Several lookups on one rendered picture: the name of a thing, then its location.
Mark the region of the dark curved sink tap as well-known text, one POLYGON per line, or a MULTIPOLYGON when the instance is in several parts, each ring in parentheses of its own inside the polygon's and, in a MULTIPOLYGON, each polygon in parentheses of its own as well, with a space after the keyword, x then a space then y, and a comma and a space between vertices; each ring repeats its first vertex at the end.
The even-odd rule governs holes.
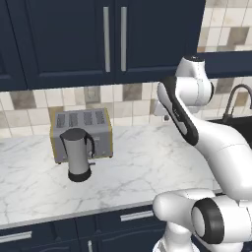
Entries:
POLYGON ((248 85, 245 85, 245 84, 239 84, 237 85, 236 87, 234 87, 229 95, 229 98, 228 98, 228 102, 227 102, 227 106, 225 108, 225 111, 224 111, 224 114, 222 116, 222 123, 225 124, 229 118, 232 117, 232 112, 229 111, 230 107, 231 107, 231 102, 232 102, 232 99, 234 97, 234 93, 240 89, 240 88, 243 88, 245 89, 249 95, 250 95, 250 109, 252 110, 252 89, 248 86, 248 85))

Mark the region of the grey toaster with yellow edges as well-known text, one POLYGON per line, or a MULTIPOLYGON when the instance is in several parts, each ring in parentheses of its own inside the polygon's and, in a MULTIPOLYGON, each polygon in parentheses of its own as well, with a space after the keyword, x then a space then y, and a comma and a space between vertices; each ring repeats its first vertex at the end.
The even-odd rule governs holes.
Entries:
POLYGON ((82 128, 94 139, 94 158, 112 158, 112 126, 106 108, 55 112, 50 127, 50 142, 56 163, 66 162, 66 152, 59 137, 70 128, 82 128))

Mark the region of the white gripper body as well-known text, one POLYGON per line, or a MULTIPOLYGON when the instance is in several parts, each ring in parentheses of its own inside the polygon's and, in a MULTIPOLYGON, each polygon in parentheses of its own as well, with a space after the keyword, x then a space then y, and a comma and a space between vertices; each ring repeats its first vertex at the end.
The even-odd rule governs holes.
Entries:
POLYGON ((163 107, 163 105, 156 100, 154 106, 154 116, 161 116, 165 121, 169 120, 169 115, 167 110, 163 107))

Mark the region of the dark blue wall cupboard door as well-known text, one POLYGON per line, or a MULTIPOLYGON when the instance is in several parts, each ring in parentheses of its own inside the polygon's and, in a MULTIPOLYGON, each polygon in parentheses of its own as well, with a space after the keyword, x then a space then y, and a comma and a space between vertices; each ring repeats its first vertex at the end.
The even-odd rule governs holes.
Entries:
POLYGON ((155 82, 197 52, 206 0, 115 0, 115 82, 155 82), (121 71, 121 7, 127 7, 126 71, 121 71))
POLYGON ((0 0, 0 92, 27 88, 7 1, 0 0))
POLYGON ((30 90, 113 82, 113 0, 7 0, 7 7, 30 90), (109 73, 104 63, 104 6, 109 7, 109 73))

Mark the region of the dark blue drawer front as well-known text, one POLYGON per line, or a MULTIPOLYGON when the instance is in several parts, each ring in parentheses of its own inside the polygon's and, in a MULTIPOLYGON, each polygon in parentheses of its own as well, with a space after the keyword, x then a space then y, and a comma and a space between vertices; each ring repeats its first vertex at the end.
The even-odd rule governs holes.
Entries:
POLYGON ((95 217, 97 228, 102 232, 113 232, 113 231, 121 231, 133 228, 140 228, 151 226, 155 224, 165 225, 164 221, 159 220, 155 214, 153 217, 139 219, 139 220, 130 220, 130 221, 121 221, 121 215, 133 214, 143 211, 152 211, 153 207, 151 205, 130 208, 130 209, 123 209, 118 211, 112 211, 107 213, 98 214, 95 217))
POLYGON ((0 243, 0 252, 17 251, 34 246, 53 243, 56 237, 53 225, 49 222, 0 229, 0 237, 18 233, 31 232, 31 238, 0 243))

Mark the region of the dark blue base cupboard door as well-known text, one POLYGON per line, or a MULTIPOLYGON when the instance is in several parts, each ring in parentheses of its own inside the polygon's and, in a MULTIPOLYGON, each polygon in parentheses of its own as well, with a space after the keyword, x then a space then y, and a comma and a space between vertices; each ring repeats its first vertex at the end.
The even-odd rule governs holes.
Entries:
POLYGON ((92 241, 93 252, 153 252, 163 232, 163 226, 154 225, 82 238, 80 240, 81 252, 89 252, 89 240, 92 241))

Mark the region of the grey kettle with black base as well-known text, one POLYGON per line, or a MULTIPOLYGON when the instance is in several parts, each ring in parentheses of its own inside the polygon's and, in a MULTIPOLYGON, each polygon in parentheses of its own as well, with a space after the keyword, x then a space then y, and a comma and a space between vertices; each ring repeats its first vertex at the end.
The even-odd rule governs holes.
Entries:
POLYGON ((68 177, 74 182, 88 180, 92 171, 88 162, 87 141, 91 141, 92 154, 95 154, 95 140, 82 128, 71 128, 60 135, 68 161, 68 177))

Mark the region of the black sink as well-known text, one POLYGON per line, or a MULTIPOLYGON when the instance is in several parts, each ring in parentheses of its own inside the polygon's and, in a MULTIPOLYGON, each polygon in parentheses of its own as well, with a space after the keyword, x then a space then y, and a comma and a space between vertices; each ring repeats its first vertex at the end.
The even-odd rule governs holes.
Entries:
POLYGON ((212 137, 218 141, 215 147, 218 150, 230 146, 248 144, 252 149, 252 116, 233 118, 230 114, 222 119, 209 120, 214 125, 207 132, 214 130, 212 137))

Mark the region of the dark blue wall shelf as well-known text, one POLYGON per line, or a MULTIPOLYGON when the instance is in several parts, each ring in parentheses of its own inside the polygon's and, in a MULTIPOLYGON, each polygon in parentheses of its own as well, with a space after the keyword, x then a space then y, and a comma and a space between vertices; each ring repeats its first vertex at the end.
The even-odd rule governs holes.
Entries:
POLYGON ((252 51, 198 53, 209 79, 252 76, 252 51))

